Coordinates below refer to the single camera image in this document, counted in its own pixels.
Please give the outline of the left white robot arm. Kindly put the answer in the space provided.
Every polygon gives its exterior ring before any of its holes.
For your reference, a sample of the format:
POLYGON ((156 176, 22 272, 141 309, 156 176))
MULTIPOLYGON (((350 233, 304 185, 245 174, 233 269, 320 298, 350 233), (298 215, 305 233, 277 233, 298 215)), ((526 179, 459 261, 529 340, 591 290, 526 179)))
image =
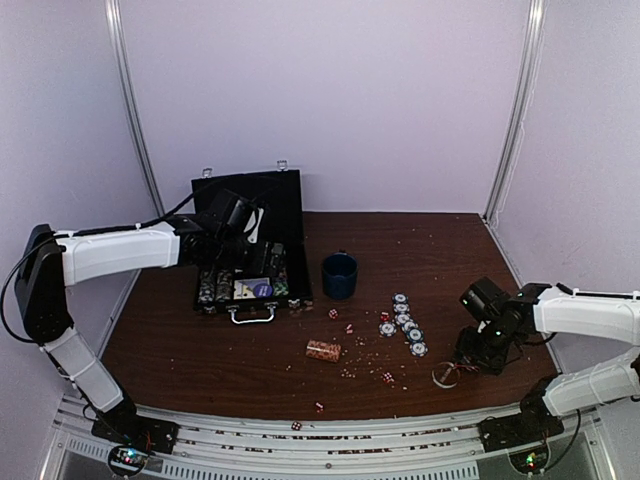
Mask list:
POLYGON ((103 416, 123 444, 144 433, 142 419, 124 389, 76 329, 66 290, 86 280, 147 268, 198 265, 238 268, 258 243, 264 211, 216 221, 177 215, 153 226, 94 231, 33 228, 14 269, 15 295, 28 339, 41 347, 103 416))

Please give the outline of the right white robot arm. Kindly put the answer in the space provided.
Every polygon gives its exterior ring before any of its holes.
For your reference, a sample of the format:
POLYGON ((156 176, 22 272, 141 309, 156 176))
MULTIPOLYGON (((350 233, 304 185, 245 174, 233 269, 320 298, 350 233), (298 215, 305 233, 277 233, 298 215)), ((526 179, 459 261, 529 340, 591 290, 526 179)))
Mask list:
POLYGON ((630 349, 615 358, 571 374, 546 377, 522 399, 512 430, 519 440, 535 440, 556 420, 585 407, 623 398, 639 399, 639 293, 585 292, 561 283, 528 283, 512 295, 482 277, 461 295, 478 322, 464 328, 453 360, 498 375, 513 345, 538 333, 617 340, 630 349))

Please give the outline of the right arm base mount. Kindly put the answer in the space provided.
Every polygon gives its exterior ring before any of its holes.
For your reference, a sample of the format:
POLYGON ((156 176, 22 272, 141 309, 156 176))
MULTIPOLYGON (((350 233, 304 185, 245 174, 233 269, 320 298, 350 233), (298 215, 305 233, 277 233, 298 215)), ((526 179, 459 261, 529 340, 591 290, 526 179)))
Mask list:
POLYGON ((512 449, 541 442, 564 432, 563 422, 545 408, 524 409, 520 413, 491 417, 478 424, 485 452, 512 449))

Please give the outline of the black poker case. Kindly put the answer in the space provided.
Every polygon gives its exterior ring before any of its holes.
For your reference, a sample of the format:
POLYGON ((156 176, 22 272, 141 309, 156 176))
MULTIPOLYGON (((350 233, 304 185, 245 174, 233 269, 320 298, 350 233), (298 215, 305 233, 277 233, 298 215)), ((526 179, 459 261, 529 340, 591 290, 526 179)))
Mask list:
POLYGON ((197 213, 211 213, 230 192, 247 220, 227 227, 221 257, 198 270, 193 309, 225 314, 235 325, 269 323, 279 311, 310 311, 313 291, 305 248, 301 174, 281 159, 272 171, 191 181, 197 213))

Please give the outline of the clear round dealer button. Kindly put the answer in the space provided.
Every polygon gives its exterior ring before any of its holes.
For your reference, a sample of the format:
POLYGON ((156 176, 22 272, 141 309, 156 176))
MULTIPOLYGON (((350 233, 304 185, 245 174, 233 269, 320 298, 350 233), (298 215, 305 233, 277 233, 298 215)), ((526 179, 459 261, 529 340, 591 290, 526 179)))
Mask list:
POLYGON ((460 381, 460 372, 451 362, 441 362, 437 364, 431 372, 433 383, 441 389, 452 389, 460 381))

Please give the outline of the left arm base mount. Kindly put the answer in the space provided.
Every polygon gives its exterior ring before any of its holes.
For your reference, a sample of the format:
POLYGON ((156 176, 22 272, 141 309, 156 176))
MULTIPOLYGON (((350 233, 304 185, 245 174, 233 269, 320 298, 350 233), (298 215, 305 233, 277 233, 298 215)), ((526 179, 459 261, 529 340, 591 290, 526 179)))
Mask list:
POLYGON ((131 446, 145 453, 171 454, 179 426, 172 421, 137 413, 106 414, 97 410, 91 433, 95 437, 131 446))

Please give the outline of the brown poker chip roll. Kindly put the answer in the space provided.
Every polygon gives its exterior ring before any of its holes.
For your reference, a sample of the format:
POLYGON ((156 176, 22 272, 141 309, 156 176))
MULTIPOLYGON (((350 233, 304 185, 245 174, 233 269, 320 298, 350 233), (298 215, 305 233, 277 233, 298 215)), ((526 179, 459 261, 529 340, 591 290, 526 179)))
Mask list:
POLYGON ((337 363, 340 360, 341 353, 341 345, 313 339, 307 342, 305 349, 307 357, 331 363, 337 363))

